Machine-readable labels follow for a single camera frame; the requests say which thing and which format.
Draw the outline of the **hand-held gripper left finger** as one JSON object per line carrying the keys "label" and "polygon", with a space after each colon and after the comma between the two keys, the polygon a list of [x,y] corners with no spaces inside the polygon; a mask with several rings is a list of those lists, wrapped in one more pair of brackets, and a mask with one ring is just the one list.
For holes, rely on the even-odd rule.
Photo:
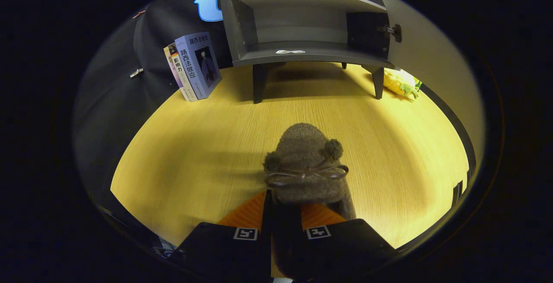
{"label": "hand-held gripper left finger", "polygon": [[172,254],[198,283],[270,283],[271,191],[259,192],[217,223],[199,223]]}

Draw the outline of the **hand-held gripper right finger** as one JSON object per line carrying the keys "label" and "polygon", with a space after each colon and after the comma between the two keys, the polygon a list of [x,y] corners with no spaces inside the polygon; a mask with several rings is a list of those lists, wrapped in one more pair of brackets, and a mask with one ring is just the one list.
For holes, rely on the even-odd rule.
{"label": "hand-held gripper right finger", "polygon": [[313,283],[352,283],[391,263],[398,251],[363,219],[324,204],[300,207],[302,271]]}

